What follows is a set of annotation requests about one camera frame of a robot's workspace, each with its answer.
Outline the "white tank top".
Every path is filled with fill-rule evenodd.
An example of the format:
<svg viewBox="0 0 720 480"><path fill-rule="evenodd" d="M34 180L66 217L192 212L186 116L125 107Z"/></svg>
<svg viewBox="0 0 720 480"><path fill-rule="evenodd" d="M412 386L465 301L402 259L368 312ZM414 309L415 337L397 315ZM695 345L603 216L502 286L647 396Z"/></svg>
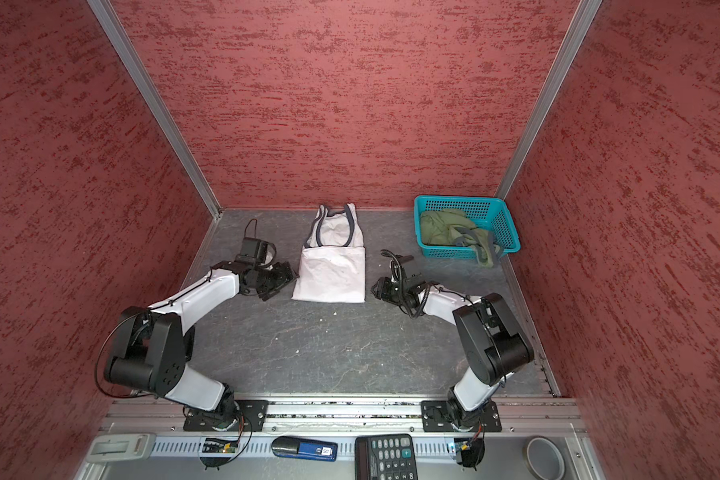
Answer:
<svg viewBox="0 0 720 480"><path fill-rule="evenodd" d="M318 303L365 301L366 249L356 206L321 205L302 245L292 298Z"/></svg>

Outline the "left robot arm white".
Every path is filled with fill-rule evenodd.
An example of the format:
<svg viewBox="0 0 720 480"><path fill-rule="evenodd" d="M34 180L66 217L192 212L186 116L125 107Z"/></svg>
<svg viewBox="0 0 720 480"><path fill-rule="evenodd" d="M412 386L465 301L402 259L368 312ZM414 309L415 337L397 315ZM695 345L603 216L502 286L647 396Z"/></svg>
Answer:
<svg viewBox="0 0 720 480"><path fill-rule="evenodd" d="M239 295L267 301L296 280L287 262L219 262L200 280L148 307L130 307L113 330L103 379L182 405L218 431L243 422L233 390L189 366L195 325Z"/></svg>

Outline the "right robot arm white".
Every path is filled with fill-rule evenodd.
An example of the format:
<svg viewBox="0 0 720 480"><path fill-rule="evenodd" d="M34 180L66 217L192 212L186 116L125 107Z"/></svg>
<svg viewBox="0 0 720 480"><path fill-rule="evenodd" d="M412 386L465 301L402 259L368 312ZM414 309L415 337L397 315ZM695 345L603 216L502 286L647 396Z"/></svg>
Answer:
<svg viewBox="0 0 720 480"><path fill-rule="evenodd" d="M456 327L468 367L448 392L444 420L457 431L477 428L496 391L534 360L531 342L497 293L468 296L440 284L410 286L391 277L380 278L371 293L411 318L435 316Z"/></svg>

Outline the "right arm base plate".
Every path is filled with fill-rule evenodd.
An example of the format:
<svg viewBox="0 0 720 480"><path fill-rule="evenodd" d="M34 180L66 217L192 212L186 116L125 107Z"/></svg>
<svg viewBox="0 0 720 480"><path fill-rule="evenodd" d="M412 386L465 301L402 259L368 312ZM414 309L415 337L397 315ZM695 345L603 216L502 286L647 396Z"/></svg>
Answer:
<svg viewBox="0 0 720 480"><path fill-rule="evenodd" d="M488 400L474 411L463 410L454 400L421 402L422 424L425 432L498 433L501 419L495 402Z"/></svg>

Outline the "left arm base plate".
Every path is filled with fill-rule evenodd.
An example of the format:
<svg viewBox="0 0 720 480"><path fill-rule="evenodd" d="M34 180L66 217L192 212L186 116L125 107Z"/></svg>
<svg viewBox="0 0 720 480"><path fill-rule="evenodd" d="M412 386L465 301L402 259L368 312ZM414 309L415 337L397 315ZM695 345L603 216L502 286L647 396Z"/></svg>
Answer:
<svg viewBox="0 0 720 480"><path fill-rule="evenodd" d="M211 432L212 434L233 434L240 429L261 432L270 403L267 400L237 400L237 410L228 428L219 427L220 420L211 417L210 412L185 407L183 430L185 432Z"/></svg>

